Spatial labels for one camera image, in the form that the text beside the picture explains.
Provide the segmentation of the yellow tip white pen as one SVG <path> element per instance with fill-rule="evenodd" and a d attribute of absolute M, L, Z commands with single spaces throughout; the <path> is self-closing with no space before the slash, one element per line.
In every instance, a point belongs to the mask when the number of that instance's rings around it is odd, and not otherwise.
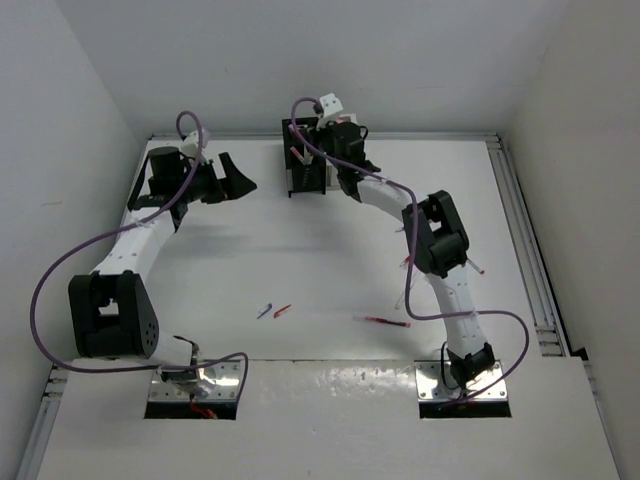
<path fill-rule="evenodd" d="M 310 165 L 313 162 L 313 156 L 309 154 L 305 149 L 299 151 L 296 147 L 291 147 L 290 150 L 294 157 L 298 159 L 303 165 Z"/>

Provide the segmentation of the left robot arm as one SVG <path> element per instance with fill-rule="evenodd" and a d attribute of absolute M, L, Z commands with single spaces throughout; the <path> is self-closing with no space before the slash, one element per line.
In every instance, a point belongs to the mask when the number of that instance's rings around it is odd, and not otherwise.
<path fill-rule="evenodd" d="M 218 204 L 256 190 L 228 153 L 220 153 L 219 161 L 223 177 L 212 161 L 196 162 L 181 148 L 148 151 L 127 202 L 132 229 L 119 235 L 91 273 L 74 276 L 68 285 L 82 357 L 132 359 L 170 372 L 194 365 L 194 342 L 162 331 L 145 280 L 191 203 Z"/>

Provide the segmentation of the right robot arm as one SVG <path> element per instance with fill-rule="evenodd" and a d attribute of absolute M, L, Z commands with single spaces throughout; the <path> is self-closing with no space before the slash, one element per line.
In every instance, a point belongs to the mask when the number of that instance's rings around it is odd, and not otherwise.
<path fill-rule="evenodd" d="M 440 190 L 422 201 L 390 180 L 366 158 L 367 130 L 350 121 L 307 127 L 303 135 L 333 158 L 341 190 L 403 223 L 409 265 L 431 285 L 445 318 L 450 375 L 463 389 L 493 366 L 493 349 L 480 328 L 468 288 L 469 239 L 451 195 Z"/>

